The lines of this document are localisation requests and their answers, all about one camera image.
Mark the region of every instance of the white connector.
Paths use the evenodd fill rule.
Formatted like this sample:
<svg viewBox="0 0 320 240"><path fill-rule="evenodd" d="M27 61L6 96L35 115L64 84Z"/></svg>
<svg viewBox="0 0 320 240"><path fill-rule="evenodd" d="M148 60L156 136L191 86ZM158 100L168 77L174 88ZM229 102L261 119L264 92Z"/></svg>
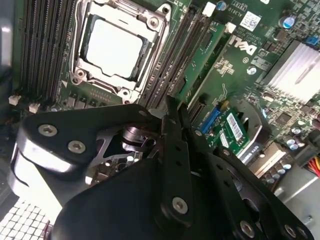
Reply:
<svg viewBox="0 0 320 240"><path fill-rule="evenodd" d="M19 103L21 96L19 95L12 95L9 97L9 104L13 105L13 106L17 106Z"/></svg>
<svg viewBox="0 0 320 240"><path fill-rule="evenodd" d="M208 1L202 11L202 15L205 15L208 18L210 18L215 9L216 9L216 5Z"/></svg>
<svg viewBox="0 0 320 240"><path fill-rule="evenodd" d="M233 23L231 22L228 22L227 24L225 24L225 30L224 32L225 33L228 33L228 34L232 34L235 30L236 30L236 25L234 25Z"/></svg>
<svg viewBox="0 0 320 240"><path fill-rule="evenodd" d="M40 107L40 103L31 103L29 105L29 112L36 114L39 110L39 107Z"/></svg>

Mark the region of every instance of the yellow wire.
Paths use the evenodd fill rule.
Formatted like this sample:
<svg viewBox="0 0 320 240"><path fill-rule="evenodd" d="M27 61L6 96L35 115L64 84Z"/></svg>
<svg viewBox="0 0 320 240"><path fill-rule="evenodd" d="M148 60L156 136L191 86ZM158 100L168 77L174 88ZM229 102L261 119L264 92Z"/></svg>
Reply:
<svg viewBox="0 0 320 240"><path fill-rule="evenodd" d="M320 170L320 159L318 156L315 156L315 164L316 164L316 167Z"/></svg>

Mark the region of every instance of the motherboard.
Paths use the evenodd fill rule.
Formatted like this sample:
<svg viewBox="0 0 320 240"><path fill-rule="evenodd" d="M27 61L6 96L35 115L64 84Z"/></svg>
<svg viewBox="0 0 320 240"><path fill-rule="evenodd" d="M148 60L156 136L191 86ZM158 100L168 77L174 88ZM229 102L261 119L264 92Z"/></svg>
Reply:
<svg viewBox="0 0 320 240"><path fill-rule="evenodd" d="M270 183L305 148L320 153L309 138L320 130L319 1L19 2L9 103L21 118L133 103L165 112L171 95L212 149Z"/></svg>

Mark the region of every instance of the heatsink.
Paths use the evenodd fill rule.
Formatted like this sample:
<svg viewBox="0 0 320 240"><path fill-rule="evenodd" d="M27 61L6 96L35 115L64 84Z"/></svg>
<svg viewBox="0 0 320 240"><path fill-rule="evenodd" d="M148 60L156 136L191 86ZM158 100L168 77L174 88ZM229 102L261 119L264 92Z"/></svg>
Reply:
<svg viewBox="0 0 320 240"><path fill-rule="evenodd" d="M320 53L294 40L264 81L276 91L306 104L319 90Z"/></svg>
<svg viewBox="0 0 320 240"><path fill-rule="evenodd" d="M169 34L171 6L151 11L130 0L80 0L70 59L71 82L122 98L140 97Z"/></svg>

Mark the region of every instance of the metal mesh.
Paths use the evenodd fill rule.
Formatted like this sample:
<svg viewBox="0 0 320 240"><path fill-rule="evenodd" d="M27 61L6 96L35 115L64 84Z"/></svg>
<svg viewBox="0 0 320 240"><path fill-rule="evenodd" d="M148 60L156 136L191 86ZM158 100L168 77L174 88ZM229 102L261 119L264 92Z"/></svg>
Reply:
<svg viewBox="0 0 320 240"><path fill-rule="evenodd" d="M20 198L0 222L0 240L43 240L48 221L39 207Z"/></svg>

